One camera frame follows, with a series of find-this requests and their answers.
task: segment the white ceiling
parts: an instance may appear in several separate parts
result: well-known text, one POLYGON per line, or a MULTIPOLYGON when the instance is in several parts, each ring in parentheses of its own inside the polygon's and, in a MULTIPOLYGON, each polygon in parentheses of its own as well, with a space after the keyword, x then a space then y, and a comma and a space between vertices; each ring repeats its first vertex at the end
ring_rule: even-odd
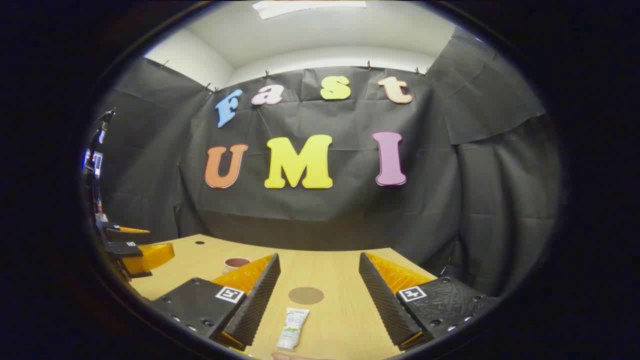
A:
POLYGON ((237 69, 261 59, 333 46, 386 47, 437 57, 454 24, 412 1, 368 1, 366 8, 320 8, 262 20, 255 1, 215 7, 187 29, 237 69))

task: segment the black fabric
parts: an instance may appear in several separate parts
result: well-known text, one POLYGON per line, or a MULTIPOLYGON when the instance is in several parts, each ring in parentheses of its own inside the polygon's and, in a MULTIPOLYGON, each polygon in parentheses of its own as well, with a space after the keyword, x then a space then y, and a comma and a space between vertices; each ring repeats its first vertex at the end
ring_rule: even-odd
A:
MULTIPOLYGON (((557 216, 560 169, 553 126, 524 79, 495 51, 457 29, 427 76, 328 67, 257 78, 217 94, 140 60, 108 97, 118 106, 103 151, 104 208, 111 221, 149 229, 157 241, 207 234, 286 249, 392 247, 439 275, 488 295, 513 286, 539 258, 557 216), (320 96, 326 76, 346 76, 348 99, 320 96), (407 82, 409 104, 377 82, 407 82), (255 106, 258 89, 283 100, 255 106), (236 89, 235 117, 218 128, 215 105, 236 89), (378 186, 371 135, 403 137, 402 186, 378 186), (269 139, 296 151, 312 135, 333 138, 330 189, 267 189, 269 139), (207 150, 244 143, 237 181, 204 181, 207 150)), ((231 155, 221 159, 226 174, 231 155)))

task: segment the lotion tube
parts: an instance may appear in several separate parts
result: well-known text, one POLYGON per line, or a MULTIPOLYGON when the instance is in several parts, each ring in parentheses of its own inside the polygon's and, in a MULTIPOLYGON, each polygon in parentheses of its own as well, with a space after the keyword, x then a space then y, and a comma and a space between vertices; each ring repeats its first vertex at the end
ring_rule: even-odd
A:
POLYGON ((287 308, 284 328, 278 338, 276 348, 293 351, 293 348, 298 344, 298 340, 300 339, 300 330, 307 319, 307 315, 309 315, 309 310, 293 309, 292 307, 287 308))

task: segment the cup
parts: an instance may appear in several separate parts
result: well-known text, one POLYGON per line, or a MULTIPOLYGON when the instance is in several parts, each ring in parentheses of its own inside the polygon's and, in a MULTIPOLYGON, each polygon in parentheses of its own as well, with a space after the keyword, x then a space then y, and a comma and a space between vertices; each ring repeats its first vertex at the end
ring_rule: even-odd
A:
POLYGON ((225 260, 225 268, 222 270, 223 274, 233 271, 241 266, 245 266, 251 261, 245 258, 228 258, 225 260))

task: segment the ceiling light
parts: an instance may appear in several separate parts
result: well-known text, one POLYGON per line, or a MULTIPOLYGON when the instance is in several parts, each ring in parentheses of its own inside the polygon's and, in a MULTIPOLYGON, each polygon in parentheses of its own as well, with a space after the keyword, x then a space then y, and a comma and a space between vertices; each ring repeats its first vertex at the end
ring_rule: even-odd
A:
POLYGON ((366 8, 366 1, 259 1, 253 4, 264 20, 285 13, 316 8, 366 8))

